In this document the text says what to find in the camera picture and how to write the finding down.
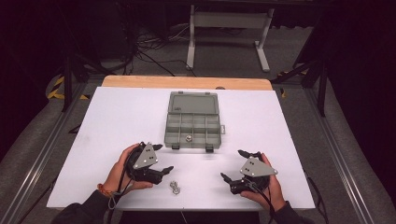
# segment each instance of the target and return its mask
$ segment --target hand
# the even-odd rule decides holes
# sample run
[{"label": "hand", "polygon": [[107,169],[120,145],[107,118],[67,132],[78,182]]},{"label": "hand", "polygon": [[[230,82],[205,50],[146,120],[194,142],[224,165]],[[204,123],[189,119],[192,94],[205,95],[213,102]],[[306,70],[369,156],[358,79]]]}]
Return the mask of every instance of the hand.
[{"label": "hand", "polygon": [[[267,157],[262,153],[262,160],[265,164],[271,166],[271,163],[268,161]],[[271,199],[269,196],[268,189],[271,190]],[[282,189],[280,187],[279,181],[277,181],[275,175],[270,175],[270,184],[268,188],[266,188],[263,193],[267,196],[268,199],[271,200],[271,204],[275,209],[275,212],[285,206],[286,202],[283,199]],[[242,191],[241,196],[248,198],[256,203],[259,203],[263,208],[269,210],[270,206],[265,201],[265,199],[260,195],[260,193],[255,193],[251,191]]]},{"label": "hand", "polygon": [[[106,182],[103,184],[103,188],[105,190],[109,190],[112,192],[116,192],[119,183],[120,183],[120,178],[122,175],[122,170],[124,167],[124,163],[126,159],[128,158],[129,154],[139,146],[139,144],[134,144],[130,147],[127,147],[122,151],[122,154],[120,155],[120,159],[114,164],[113,168],[111,168],[110,173],[108,174]],[[127,184],[131,181],[131,178],[125,174],[123,179],[122,179],[122,184],[120,190],[124,190]],[[147,188],[152,188],[152,184],[149,182],[145,181],[131,181],[132,187],[127,189],[127,192],[124,192],[124,194],[127,194],[133,189],[147,189]]]}]

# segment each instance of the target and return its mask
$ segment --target sleeve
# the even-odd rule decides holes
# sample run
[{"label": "sleeve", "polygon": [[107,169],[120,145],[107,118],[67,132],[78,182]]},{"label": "sleeve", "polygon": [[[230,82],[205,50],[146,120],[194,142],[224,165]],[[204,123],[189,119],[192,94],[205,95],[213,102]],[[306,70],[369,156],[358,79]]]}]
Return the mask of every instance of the sleeve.
[{"label": "sleeve", "polygon": [[274,220],[277,224],[299,224],[300,216],[291,208],[290,203],[286,201],[286,205],[275,212]]},{"label": "sleeve", "polygon": [[108,198],[96,190],[83,204],[72,203],[59,213],[51,224],[85,224],[104,223],[104,215],[108,208]]}]

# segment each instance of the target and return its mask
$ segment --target floor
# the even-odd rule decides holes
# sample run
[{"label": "floor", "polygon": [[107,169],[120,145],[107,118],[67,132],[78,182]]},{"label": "floor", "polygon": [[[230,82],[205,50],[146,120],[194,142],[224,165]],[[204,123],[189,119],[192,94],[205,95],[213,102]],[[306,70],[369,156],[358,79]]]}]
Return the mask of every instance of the floor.
[{"label": "floor", "polygon": [[[145,51],[152,59],[162,62],[176,76],[255,77],[272,79],[281,71],[289,71],[308,38],[309,28],[271,29],[264,45],[271,72],[261,70],[253,42],[260,35],[256,30],[200,29],[196,34],[195,63],[187,70],[188,36],[179,35],[161,48]],[[143,40],[140,46],[149,46]],[[134,58],[125,73],[132,75],[170,76],[156,63]],[[119,60],[103,60],[110,67]],[[50,90],[58,76],[49,83]],[[94,95],[103,76],[91,75],[85,84],[74,84],[76,95]],[[396,211],[388,194],[361,153],[337,103],[331,84],[326,90],[323,118],[316,110],[317,86],[303,89],[299,77],[285,84],[274,85],[293,142],[304,169],[318,187],[330,223],[396,223]],[[66,112],[64,101],[49,99],[48,105],[32,120],[0,163],[1,223],[18,223],[37,198],[46,192],[62,169],[68,150],[76,137],[69,133],[82,121],[90,100],[76,100]],[[311,188],[314,200],[318,199]],[[22,223],[50,223],[59,211],[48,209],[50,190],[37,202]],[[318,210],[298,211],[301,215],[325,223]],[[113,223],[117,223],[117,212]],[[262,223],[268,215],[261,213]]]}]

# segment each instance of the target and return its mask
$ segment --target dark background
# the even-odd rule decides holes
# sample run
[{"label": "dark background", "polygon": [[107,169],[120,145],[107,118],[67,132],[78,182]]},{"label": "dark background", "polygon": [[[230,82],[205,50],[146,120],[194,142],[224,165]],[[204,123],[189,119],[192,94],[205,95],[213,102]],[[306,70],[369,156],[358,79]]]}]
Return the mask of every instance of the dark background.
[{"label": "dark background", "polygon": [[[349,126],[395,203],[395,13],[382,1],[355,0],[340,5],[341,10],[323,14],[298,63],[318,58],[326,61],[329,80]],[[171,25],[189,18],[187,6],[157,4],[138,11],[136,23],[162,37]],[[276,10],[273,26],[313,26],[317,18],[318,11]],[[70,34],[78,53],[97,63],[128,53],[114,2],[1,1],[0,160],[48,102],[45,89],[64,60],[59,29]]]}]

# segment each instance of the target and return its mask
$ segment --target white table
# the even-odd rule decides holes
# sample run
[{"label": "white table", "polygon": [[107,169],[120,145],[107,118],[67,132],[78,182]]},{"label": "white table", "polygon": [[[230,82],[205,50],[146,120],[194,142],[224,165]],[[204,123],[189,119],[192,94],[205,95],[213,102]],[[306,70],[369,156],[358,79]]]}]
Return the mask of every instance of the white table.
[{"label": "white table", "polygon": [[[240,179],[246,159],[237,149],[264,152],[274,168],[286,200],[294,208],[314,208],[311,192],[274,91],[110,88],[96,90],[78,136],[64,163],[47,207],[83,203],[107,174],[121,152],[140,141],[163,144],[171,91],[210,91],[219,96],[221,124],[226,134],[214,153],[204,149],[163,147],[151,168],[175,166],[152,189],[121,198],[122,210],[255,211],[261,208],[232,195],[220,172]],[[173,194],[169,184],[181,187]]]}]

